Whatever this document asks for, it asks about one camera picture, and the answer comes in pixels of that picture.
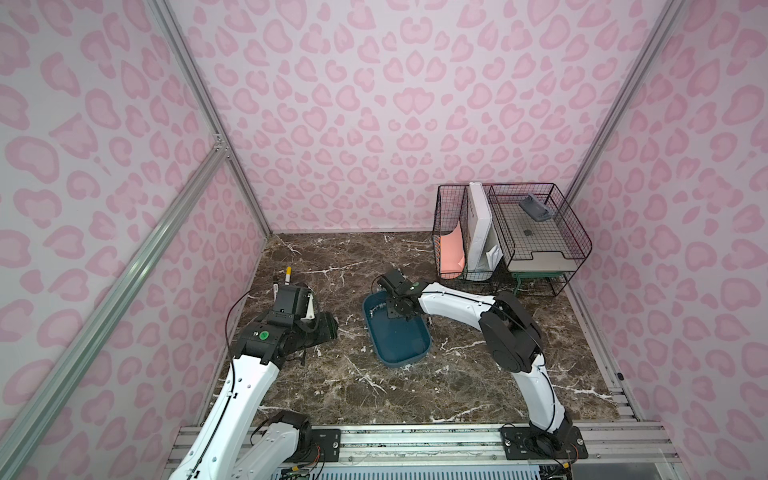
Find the teal plastic storage box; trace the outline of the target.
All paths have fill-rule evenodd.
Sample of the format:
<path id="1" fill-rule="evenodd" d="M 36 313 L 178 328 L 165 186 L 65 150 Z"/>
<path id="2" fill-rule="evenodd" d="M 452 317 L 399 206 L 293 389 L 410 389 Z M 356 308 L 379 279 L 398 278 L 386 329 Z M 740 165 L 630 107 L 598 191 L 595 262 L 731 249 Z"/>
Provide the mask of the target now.
<path id="1" fill-rule="evenodd" d="M 424 358 L 432 339 L 422 317 L 390 318 L 386 298 L 384 291 L 369 294 L 363 300 L 362 311 L 379 360 L 388 368 L 399 368 Z"/>

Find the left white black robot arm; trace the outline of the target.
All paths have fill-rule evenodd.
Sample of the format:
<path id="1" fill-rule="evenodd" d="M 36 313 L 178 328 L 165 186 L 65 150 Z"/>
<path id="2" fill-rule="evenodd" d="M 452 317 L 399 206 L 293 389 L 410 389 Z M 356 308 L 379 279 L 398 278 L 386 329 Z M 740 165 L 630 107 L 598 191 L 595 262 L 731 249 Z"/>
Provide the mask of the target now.
<path id="1" fill-rule="evenodd" d="M 271 479 L 284 464 L 301 474 L 326 461 L 309 418 L 281 410 L 249 431 L 264 397 L 289 357 L 337 338 L 338 324 L 318 310 L 304 284 L 277 287 L 273 305 L 227 349 L 230 367 L 219 397 L 172 479 Z"/>

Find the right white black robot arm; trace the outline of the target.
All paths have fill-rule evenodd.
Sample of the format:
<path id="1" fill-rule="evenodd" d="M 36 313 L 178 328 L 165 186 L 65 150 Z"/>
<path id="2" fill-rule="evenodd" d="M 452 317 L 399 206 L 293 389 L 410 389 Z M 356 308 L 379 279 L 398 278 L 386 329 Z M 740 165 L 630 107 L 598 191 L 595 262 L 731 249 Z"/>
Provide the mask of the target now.
<path id="1" fill-rule="evenodd" d="M 437 282 L 412 282 L 398 269 L 376 283 L 398 316 L 437 315 L 479 330 L 491 357 L 512 374 L 526 402 L 532 443 L 552 452 L 563 447 L 573 422 L 548 374 L 541 330 L 513 292 L 472 294 Z"/>

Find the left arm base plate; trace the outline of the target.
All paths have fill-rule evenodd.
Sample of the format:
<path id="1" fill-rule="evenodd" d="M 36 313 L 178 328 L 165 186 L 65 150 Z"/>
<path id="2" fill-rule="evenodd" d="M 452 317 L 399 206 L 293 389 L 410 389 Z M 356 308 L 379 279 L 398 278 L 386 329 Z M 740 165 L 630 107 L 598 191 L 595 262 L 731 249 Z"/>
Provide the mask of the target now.
<path id="1" fill-rule="evenodd" d="M 341 447 L 340 429 L 309 428 L 299 433 L 299 441 L 294 454 L 287 463 L 312 463 L 324 461 L 335 463 L 339 461 Z"/>

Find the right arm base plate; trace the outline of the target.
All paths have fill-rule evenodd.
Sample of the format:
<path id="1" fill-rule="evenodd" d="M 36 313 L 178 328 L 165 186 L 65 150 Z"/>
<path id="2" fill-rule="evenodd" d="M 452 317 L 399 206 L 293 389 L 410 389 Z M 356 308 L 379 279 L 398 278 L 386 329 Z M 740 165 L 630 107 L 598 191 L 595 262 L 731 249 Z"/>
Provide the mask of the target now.
<path id="1" fill-rule="evenodd" d="M 506 424 L 499 432 L 507 460 L 574 463 L 590 456 L 581 431 L 576 426 L 564 426 L 555 433 L 549 433 L 533 426 L 514 427 Z"/>

